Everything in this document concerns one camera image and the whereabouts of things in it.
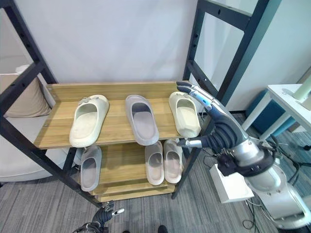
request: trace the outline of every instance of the black metal frame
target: black metal frame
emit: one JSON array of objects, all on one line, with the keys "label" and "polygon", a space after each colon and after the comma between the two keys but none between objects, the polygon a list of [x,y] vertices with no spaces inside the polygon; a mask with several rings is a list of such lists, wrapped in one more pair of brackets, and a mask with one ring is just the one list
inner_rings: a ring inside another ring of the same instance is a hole
[{"label": "black metal frame", "polygon": [[[252,57],[254,56],[280,3],[281,0],[258,0],[253,14],[249,14],[239,9],[228,7],[210,0],[198,0],[183,80],[189,80],[190,74],[192,74],[201,88],[211,93],[224,106],[226,106]],[[239,47],[219,91],[217,91],[215,86],[211,83],[194,60],[205,13],[215,16],[218,19],[244,31],[244,36],[241,39]],[[207,117],[200,135],[210,133],[213,128],[214,124],[212,120],[210,117]],[[184,155],[187,161],[181,180],[176,185],[176,189],[172,194],[172,199],[174,199],[180,191],[180,188],[188,176],[200,151],[201,149],[197,148],[192,149],[190,153],[184,150]]]},{"label": "black metal frame", "polygon": [[[251,15],[213,1],[198,0],[183,80],[189,80],[190,74],[192,73],[196,81],[204,90],[210,92],[223,105],[226,105],[259,46],[280,2],[281,0],[259,0],[253,14]],[[45,155],[46,150],[40,150],[37,148],[3,117],[14,101],[39,73],[42,74],[47,83],[56,83],[56,80],[37,48],[14,1],[1,0],[0,8],[4,8],[21,41],[34,61],[0,95],[0,134],[68,187],[94,205],[100,207],[102,203],[98,202],[95,197],[88,192],[82,191],[81,186],[69,176],[68,171],[72,166],[76,148],[69,149],[64,167],[61,169]],[[244,36],[219,91],[217,91],[194,60],[205,13],[211,14],[244,31]],[[212,121],[207,117],[200,135],[205,135],[211,132],[212,129]],[[200,151],[201,149],[192,149],[191,152],[189,152],[189,150],[183,149],[187,162],[183,170],[182,178],[176,185],[176,189],[172,194],[172,199],[177,196]]]},{"label": "black metal frame", "polygon": [[13,0],[1,0],[0,8],[3,8],[7,13],[17,34],[19,35],[21,41],[23,42],[33,60],[33,63],[0,95],[0,134],[25,155],[27,155],[49,173],[54,175],[61,182],[66,184],[69,188],[80,194],[82,197],[97,207],[101,207],[101,202],[99,202],[89,192],[84,192],[81,189],[81,186],[69,176],[69,170],[72,167],[77,148],[69,149],[65,164],[63,169],[61,169],[45,155],[46,150],[37,148],[7,119],[3,117],[6,111],[11,107],[20,94],[39,73],[42,74],[47,83],[56,83],[56,80],[45,63],[39,49],[37,48],[15,2]]}]

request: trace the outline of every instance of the gray carpet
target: gray carpet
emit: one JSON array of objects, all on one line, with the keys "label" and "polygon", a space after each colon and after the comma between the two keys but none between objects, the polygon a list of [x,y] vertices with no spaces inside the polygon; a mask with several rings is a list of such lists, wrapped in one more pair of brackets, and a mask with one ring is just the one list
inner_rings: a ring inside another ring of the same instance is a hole
[{"label": "gray carpet", "polygon": [[[243,116],[236,116],[239,121]],[[288,150],[298,158],[309,160],[310,151],[298,145],[309,144],[307,133],[283,133],[278,137],[289,143]],[[221,204],[214,184],[203,164],[202,152],[175,200],[171,195],[121,200],[115,209],[125,212],[107,223],[112,233],[129,230],[132,233],[155,233],[159,225],[166,225],[170,233],[249,233],[242,226],[244,219],[251,219],[245,202]],[[205,162],[212,166],[213,158]],[[282,161],[285,173],[293,172],[292,166]],[[310,195],[311,169],[303,169],[297,182],[298,191]],[[77,176],[74,169],[72,176]],[[71,233],[92,219],[97,208],[53,177],[30,182],[5,183],[0,188],[0,233]],[[256,223],[261,233],[276,233],[276,229],[255,207]]]}]

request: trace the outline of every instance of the white backdrop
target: white backdrop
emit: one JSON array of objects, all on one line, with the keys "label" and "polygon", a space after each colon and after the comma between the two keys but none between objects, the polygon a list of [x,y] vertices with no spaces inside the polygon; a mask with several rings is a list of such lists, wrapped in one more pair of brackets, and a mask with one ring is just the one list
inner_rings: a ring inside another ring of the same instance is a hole
[{"label": "white backdrop", "polygon": [[[248,12],[257,2],[218,1]],[[60,83],[182,78],[196,0],[16,2]],[[268,84],[296,83],[311,66],[310,9],[310,0],[282,0],[229,110],[245,110]],[[196,61],[218,88],[242,35],[212,16],[205,18]],[[0,52],[9,48],[2,45]],[[16,50],[10,51],[17,58]]]}]

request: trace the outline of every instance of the shoe rack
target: shoe rack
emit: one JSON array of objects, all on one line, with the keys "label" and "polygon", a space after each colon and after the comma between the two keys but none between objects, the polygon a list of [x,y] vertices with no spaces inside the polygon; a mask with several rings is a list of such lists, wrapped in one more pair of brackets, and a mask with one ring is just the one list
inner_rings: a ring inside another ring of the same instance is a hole
[{"label": "shoe rack", "polygon": [[106,96],[109,111],[96,145],[103,151],[100,182],[90,192],[98,201],[123,200],[172,193],[174,184],[164,181],[154,186],[145,172],[144,146],[136,143],[125,112],[125,98],[142,95],[151,103],[159,139],[181,138],[169,106],[169,96],[177,91],[175,82],[75,83],[47,86],[56,101],[34,144],[40,149],[71,147],[69,132],[78,101],[95,94]]}]

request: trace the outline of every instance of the slipper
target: slipper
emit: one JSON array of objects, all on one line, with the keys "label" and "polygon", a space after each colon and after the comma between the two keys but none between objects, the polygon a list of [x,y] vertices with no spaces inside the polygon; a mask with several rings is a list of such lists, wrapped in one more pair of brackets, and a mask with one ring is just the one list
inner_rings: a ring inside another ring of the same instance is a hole
[{"label": "slipper", "polygon": [[163,147],[157,141],[145,147],[145,161],[147,180],[152,185],[159,185],[164,181]]},{"label": "slipper", "polygon": [[89,192],[99,183],[102,164],[102,149],[93,145],[83,152],[81,157],[81,189]]},{"label": "slipper", "polygon": [[108,108],[109,101],[102,95],[80,100],[69,134],[69,142],[73,147],[88,147],[97,140]]},{"label": "slipper", "polygon": [[169,104],[175,126],[183,137],[196,137],[201,131],[195,104],[190,96],[183,92],[173,92],[169,98]]},{"label": "slipper", "polygon": [[134,137],[142,146],[152,145],[159,140],[151,104],[143,96],[130,95],[125,99],[126,115]]},{"label": "slipper", "polygon": [[182,172],[182,152],[179,139],[164,142],[164,176],[169,183],[178,183]]}]

